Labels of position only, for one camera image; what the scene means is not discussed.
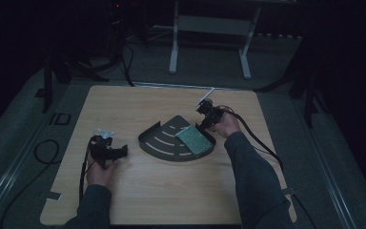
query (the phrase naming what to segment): sleeve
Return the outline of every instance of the sleeve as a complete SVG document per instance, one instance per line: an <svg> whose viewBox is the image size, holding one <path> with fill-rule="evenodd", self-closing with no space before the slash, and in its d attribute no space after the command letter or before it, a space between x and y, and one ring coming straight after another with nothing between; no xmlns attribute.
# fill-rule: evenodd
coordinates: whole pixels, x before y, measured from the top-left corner
<svg viewBox="0 0 366 229"><path fill-rule="evenodd" d="M242 228L294 228L273 167L241 132L225 142L231 159Z"/></svg>
<svg viewBox="0 0 366 229"><path fill-rule="evenodd" d="M79 204L77 216L67 221L63 228L108 229L111 199L112 193L105 186L88 186Z"/></svg>

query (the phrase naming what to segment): cable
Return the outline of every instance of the cable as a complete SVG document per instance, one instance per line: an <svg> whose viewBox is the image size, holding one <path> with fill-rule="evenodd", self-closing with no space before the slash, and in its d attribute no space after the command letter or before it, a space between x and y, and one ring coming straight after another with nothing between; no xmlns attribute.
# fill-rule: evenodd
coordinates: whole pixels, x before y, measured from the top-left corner
<svg viewBox="0 0 366 229"><path fill-rule="evenodd" d="M91 145L91 143L92 143L92 138L88 142L88 146L86 147L86 152L85 152L85 158L82 163L81 177L79 178L79 202L82 201L82 197L83 197L83 188L85 186L85 174L87 172L86 162L88 161L89 145Z"/></svg>
<svg viewBox="0 0 366 229"><path fill-rule="evenodd" d="M312 226L316 229L317 227L316 227L314 221L312 220L311 216L309 215L309 213L308 213L307 209L305 208L305 206L301 203L301 201L296 196L296 194L292 194L292 196L295 198L296 202L298 202L299 206L301 206L301 208L304 211L305 215L307 215L308 219L310 220Z"/></svg>
<svg viewBox="0 0 366 229"><path fill-rule="evenodd" d="M121 61L123 62L123 67L124 67L124 72L123 70L120 68L120 71L126 76L127 82L130 84L131 87L135 87L135 85L133 85L131 78L130 78L130 67L132 65L132 59L133 59L133 50L130 46L126 45L127 48L130 49L130 51L132 52L132 58L130 59L129 65L126 66L126 61L124 59L124 56L121 55Z"/></svg>
<svg viewBox="0 0 366 229"><path fill-rule="evenodd" d="M88 169L85 171L85 174L87 174L87 173L88 173L89 169L92 167L92 165L93 165L94 163L96 163L96 160L94 160L94 161L93 161L93 163L88 167Z"/></svg>
<svg viewBox="0 0 366 229"><path fill-rule="evenodd" d="M246 131L248 131L249 135L251 135L251 137L257 142L259 143L264 149L267 150L267 152L265 151L262 151L260 149L257 149L255 146L254 148L257 149L258 151L260 152L263 152L265 154L268 154L268 155L271 155L273 156L279 163L280 167L281 167L281 171L284 172L284 168L283 168L283 163L281 161L281 159L278 157L278 155L276 155L272 150L270 150L262 141L260 141L256 135L254 135L254 133L251 131L251 129L249 128L248 124L245 122L245 120L239 115L239 114L236 114L234 112L234 110L232 110L230 107L228 106L217 106L216 107L217 110L220 110L220 111L223 111L223 112L226 112L226 113L229 113L233 116L235 116L237 119L239 119L239 121L243 124L243 126L245 127ZM316 225L313 221L313 219L311 218L311 216L309 215L307 209L305 208L305 206L302 204L302 202L299 200L299 198L296 196L296 194L293 194L292 196L294 196L295 200L298 202L299 206L301 206L302 210L304 211L305 215L308 217L309 221L311 222L311 224L313 225L313 227L316 229Z"/></svg>
<svg viewBox="0 0 366 229"><path fill-rule="evenodd" d="M55 144L56 146L56 150L55 150L55 154L54 156L51 158L50 161L44 161L44 160L41 160L38 156L37 156L37 149L44 143L46 142L52 142ZM58 153L59 153L59 144L58 142L56 142L55 140L52 140L52 139L48 139L48 140L44 140L42 142L40 142L38 145L36 145L34 147L34 156L35 158L43 163L43 164L46 164L46 167L44 167L44 169L42 171L40 171L40 173L38 173L38 175L36 177L34 177L10 202L10 204L7 206L7 208L5 209L2 217L1 217L1 220L0 220L0 229L3 229L4 228L4 222L5 222L5 216L6 214L8 213L9 209L11 208L11 206L13 205L13 203L20 197L20 195L23 194L23 192L25 192L25 190L27 188L29 188L44 172L46 172L46 170L52 165L52 164L57 164L57 163L60 163L61 160L58 160L58 161L54 161L56 159L56 157L58 156Z"/></svg>
<svg viewBox="0 0 366 229"><path fill-rule="evenodd" d="M259 143L259 145L261 145L265 150L267 150L267 152L265 152L268 155L271 155L272 157L274 157L277 161L278 164L280 165L281 171L284 171L284 167L283 167L283 162L281 161L281 158L276 155L272 150L269 149L269 147L267 147L251 130L251 128L249 128L248 124L246 123L246 121L237 113L235 113L230 107L225 106L225 105L220 105L215 107L217 110L219 111L223 111L226 113L229 113L233 116L235 116L237 119L239 119L239 121L242 123L242 125L245 127L246 131L249 133L249 135L251 135L251 137L257 142Z"/></svg>

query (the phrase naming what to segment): gray floor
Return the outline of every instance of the gray floor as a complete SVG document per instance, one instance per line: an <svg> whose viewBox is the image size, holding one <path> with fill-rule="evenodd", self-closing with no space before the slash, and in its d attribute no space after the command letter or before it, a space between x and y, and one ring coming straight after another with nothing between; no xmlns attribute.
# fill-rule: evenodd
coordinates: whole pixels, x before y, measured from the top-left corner
<svg viewBox="0 0 366 229"><path fill-rule="evenodd" d="M277 80L291 60L299 39L257 36L248 54L253 78L244 80L237 50L184 46L180 47L176 74L169 74L170 43L153 40L148 48L133 42L131 78L136 86L191 86L252 90ZM126 59L132 53L125 50ZM109 85L127 85L123 73L114 68L101 73ZM42 72L33 76L0 119L0 181L10 183L9 192L1 192L2 213L16 195L45 168L37 162L33 148L47 139L59 143L64 154L73 127L91 85L98 84L75 77L70 85L54 82L55 98L47 114L41 114L43 101L35 98L42 88ZM293 187L315 221L317 228L366 228L366 182L356 166L347 142L330 114L319 110L313 115L314 128L309 129L303 118L303 98L293 100L287 92L291 84L272 92L258 94L276 152L285 166L288 186ZM53 113L71 115L69 125L50 125ZM44 144L38 148L45 160L54 156L55 147ZM25 161L14 176L12 164L19 157ZM9 209L4 228L50 228L39 221L59 165L52 165ZM305 213L294 201L297 228L313 228Z"/></svg>

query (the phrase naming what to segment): semicircular tray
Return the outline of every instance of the semicircular tray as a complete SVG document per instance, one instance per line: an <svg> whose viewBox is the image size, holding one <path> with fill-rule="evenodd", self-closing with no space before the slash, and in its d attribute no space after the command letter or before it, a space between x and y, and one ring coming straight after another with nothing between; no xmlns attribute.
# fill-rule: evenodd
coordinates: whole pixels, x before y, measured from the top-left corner
<svg viewBox="0 0 366 229"><path fill-rule="evenodd" d="M180 115L175 116L164 125L160 125L159 121L139 135L139 146L148 154L168 161L191 161L210 154L214 150L215 138L209 133L199 130L197 124L195 124L195 128L212 143L212 147L208 150L194 154L175 136L188 126L190 123Z"/></svg>

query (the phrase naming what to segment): human hand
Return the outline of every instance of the human hand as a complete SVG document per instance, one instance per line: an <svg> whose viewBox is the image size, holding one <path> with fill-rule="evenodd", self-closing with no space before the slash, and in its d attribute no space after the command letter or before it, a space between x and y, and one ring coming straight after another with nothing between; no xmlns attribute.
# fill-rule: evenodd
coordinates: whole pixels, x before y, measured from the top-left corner
<svg viewBox="0 0 366 229"><path fill-rule="evenodd" d="M113 161L112 164L107 166L106 170L104 170L99 163L94 162L91 153L89 153L88 165L90 166L86 174L86 180L88 181L88 185L98 184L110 189L112 176L117 165L117 160Z"/></svg>
<svg viewBox="0 0 366 229"><path fill-rule="evenodd" d="M239 122L233 114L224 113L222 115L221 121L212 125L210 130L217 131L221 136L228 138L231 134L235 132L240 132Z"/></svg>

